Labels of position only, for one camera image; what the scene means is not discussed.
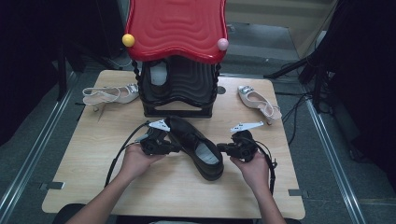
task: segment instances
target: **pink ball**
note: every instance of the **pink ball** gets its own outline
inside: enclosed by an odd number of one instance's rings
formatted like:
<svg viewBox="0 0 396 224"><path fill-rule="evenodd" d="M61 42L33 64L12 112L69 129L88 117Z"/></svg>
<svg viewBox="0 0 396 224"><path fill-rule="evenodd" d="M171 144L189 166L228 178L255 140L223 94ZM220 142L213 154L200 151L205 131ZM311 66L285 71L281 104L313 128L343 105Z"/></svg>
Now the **pink ball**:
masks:
<svg viewBox="0 0 396 224"><path fill-rule="evenodd" d="M226 50L228 48L228 40L226 38L221 38L218 41L219 50Z"/></svg>

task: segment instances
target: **forearm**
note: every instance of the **forearm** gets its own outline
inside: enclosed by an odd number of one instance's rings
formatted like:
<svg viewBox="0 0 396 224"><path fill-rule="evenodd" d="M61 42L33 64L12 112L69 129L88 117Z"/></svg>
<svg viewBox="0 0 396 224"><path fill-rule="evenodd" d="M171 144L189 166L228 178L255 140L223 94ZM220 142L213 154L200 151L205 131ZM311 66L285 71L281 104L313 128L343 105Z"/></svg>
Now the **forearm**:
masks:
<svg viewBox="0 0 396 224"><path fill-rule="evenodd" d="M253 193L259 204L263 223L286 223L269 190L253 190Z"/></svg>
<svg viewBox="0 0 396 224"><path fill-rule="evenodd" d="M67 223L106 223L108 216L129 183L122 178L115 178Z"/></svg>

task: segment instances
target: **table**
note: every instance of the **table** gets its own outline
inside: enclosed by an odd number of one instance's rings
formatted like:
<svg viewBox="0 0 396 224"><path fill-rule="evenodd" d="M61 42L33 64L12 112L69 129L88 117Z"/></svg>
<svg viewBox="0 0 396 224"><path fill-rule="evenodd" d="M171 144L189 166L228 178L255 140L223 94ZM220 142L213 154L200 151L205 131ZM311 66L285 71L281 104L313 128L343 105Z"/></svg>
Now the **table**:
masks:
<svg viewBox="0 0 396 224"><path fill-rule="evenodd" d="M95 87L124 86L134 82L134 73L105 70ZM186 118L213 143L231 143L230 129L239 122L264 121L258 109L243 105L237 86L250 85L276 104L272 83L265 79L219 77L219 86L226 89L219 94L211 119ZM171 108L185 107L173 102ZM146 120L140 99L129 104L106 104L94 112L86 106L70 140L53 181L64 182L63 189L49 189L42 204L47 213L57 213L69 203L87 203L104 187L106 174L114 157L129 134ZM147 131L142 128L135 140ZM255 140L268 146L276 158L274 198L283 217L302 219L304 205L301 196L290 196L289 189L298 189L283 124L251 129ZM190 157L185 153L171 153L151 165L123 193L112 211L115 215L162 217L229 217L260 218L257 202L238 168L223 153L224 173L216 181L201 177ZM119 171L122 155L113 176Z"/></svg>

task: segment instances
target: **black shoe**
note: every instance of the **black shoe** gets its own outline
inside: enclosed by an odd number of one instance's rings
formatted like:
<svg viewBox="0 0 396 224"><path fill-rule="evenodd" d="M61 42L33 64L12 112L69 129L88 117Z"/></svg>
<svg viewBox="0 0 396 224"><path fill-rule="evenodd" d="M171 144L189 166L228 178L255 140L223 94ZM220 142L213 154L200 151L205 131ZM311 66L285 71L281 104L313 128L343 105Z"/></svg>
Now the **black shoe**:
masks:
<svg viewBox="0 0 396 224"><path fill-rule="evenodd" d="M192 158L201 176L210 181L219 179L224 164L216 145L178 116L167 117L165 123L171 129L169 138L182 145L182 150Z"/></svg>

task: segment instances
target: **yellow ball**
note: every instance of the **yellow ball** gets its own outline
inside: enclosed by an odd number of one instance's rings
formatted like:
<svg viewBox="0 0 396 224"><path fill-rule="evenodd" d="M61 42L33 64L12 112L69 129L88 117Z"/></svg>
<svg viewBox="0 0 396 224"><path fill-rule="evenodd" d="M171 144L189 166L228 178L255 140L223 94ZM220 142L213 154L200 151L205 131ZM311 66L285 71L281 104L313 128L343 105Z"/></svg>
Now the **yellow ball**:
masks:
<svg viewBox="0 0 396 224"><path fill-rule="evenodd" d="M134 37L132 35L126 34L122 37L122 43L125 47L131 47L134 45Z"/></svg>

